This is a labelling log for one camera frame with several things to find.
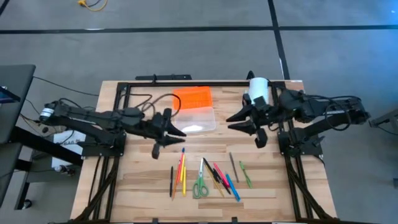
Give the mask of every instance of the green scissors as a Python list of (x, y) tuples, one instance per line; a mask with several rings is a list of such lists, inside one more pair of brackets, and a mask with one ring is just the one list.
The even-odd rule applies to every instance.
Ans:
[(193, 198), (195, 199), (206, 197), (209, 194), (209, 189), (207, 188), (207, 186), (205, 185), (205, 181), (203, 180), (203, 158), (200, 162), (198, 179), (193, 184), (192, 192)]

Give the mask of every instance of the green pen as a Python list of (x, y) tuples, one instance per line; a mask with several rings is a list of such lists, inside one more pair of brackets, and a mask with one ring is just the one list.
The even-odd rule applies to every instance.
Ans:
[(244, 174), (244, 176), (246, 178), (246, 183), (248, 183), (248, 186), (250, 187), (250, 189), (252, 189), (253, 186), (251, 185), (251, 180), (250, 180), (248, 174), (246, 173), (246, 170), (244, 169), (243, 162), (239, 161), (239, 165), (241, 166), (243, 174)]

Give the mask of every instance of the concrete floor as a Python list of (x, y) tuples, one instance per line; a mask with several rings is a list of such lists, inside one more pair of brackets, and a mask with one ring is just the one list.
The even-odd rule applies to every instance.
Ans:
[[(274, 2), (281, 26), (398, 23), (396, 1)], [(75, 0), (10, 0), (0, 17), (0, 30), (270, 25), (267, 1), (261, 0), (118, 0), (97, 13)], [(359, 96), (374, 118), (398, 108), (397, 39), (398, 30), (282, 32), (291, 79), (303, 80), (308, 93)], [(133, 80), (153, 73), (188, 73), (196, 80), (242, 79), (253, 70), (257, 76), (283, 78), (273, 31), (0, 35), (0, 49), (2, 65), (33, 63), (36, 76), (90, 93), (98, 93), (103, 80)], [(27, 98), (41, 109), (60, 97), (96, 104), (96, 98), (38, 80)], [(29, 104), (22, 113), (37, 116)], [(21, 121), (19, 125), (28, 128)], [(398, 190), (392, 178), (398, 177), (398, 138), (366, 124), (325, 136), (326, 172), (338, 216), (395, 223)], [(22, 174), (14, 174), (0, 223), (69, 218), (77, 177), (32, 185), (28, 196), (34, 206), (14, 211), (21, 181)]]

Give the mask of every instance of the pink marker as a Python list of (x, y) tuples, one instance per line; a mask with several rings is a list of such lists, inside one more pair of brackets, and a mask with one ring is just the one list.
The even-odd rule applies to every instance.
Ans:
[(214, 167), (216, 168), (217, 172), (220, 174), (221, 178), (223, 179), (223, 182), (225, 183), (225, 185), (227, 187), (231, 187), (229, 186), (229, 182), (226, 180), (226, 177), (224, 176), (224, 174), (222, 173), (222, 171), (220, 170), (220, 168), (218, 168), (218, 165), (214, 162), (213, 163)]

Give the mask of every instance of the blue pen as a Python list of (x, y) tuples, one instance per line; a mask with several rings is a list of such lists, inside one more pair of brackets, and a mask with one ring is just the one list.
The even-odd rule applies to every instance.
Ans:
[(237, 201), (240, 201), (241, 198), (239, 197), (237, 191), (235, 190), (235, 187), (234, 187), (234, 184), (232, 183), (232, 180), (229, 178), (229, 175), (228, 175), (228, 174), (226, 174), (225, 176), (226, 176), (226, 179), (227, 179), (228, 182), (229, 182), (229, 186), (231, 187), (232, 192), (233, 192), (234, 195), (235, 195), (236, 200), (237, 200)]

